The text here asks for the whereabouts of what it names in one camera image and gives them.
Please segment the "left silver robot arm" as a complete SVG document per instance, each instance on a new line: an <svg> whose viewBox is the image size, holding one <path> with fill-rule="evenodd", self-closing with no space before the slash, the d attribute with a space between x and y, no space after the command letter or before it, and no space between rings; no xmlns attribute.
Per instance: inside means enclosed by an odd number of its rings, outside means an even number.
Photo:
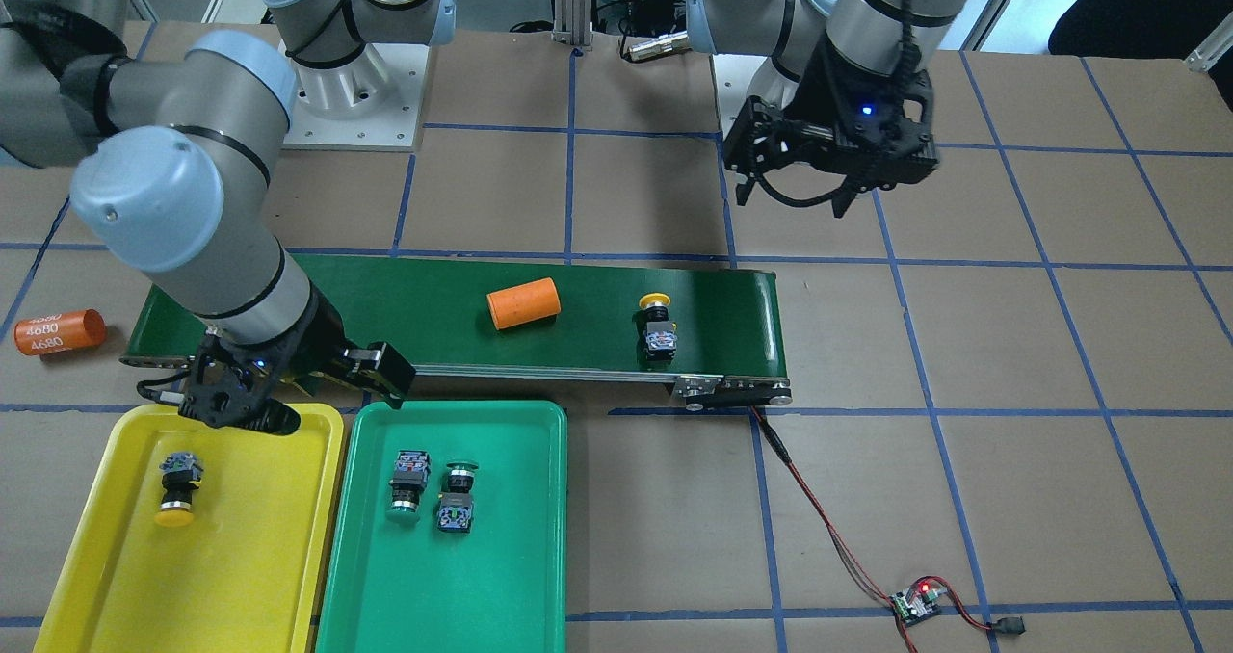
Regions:
<svg viewBox="0 0 1233 653"><path fill-rule="evenodd" d="M693 51L760 55L792 91L748 90L723 165L788 208L920 184L938 169L928 75L968 0L687 0Z"/></svg>

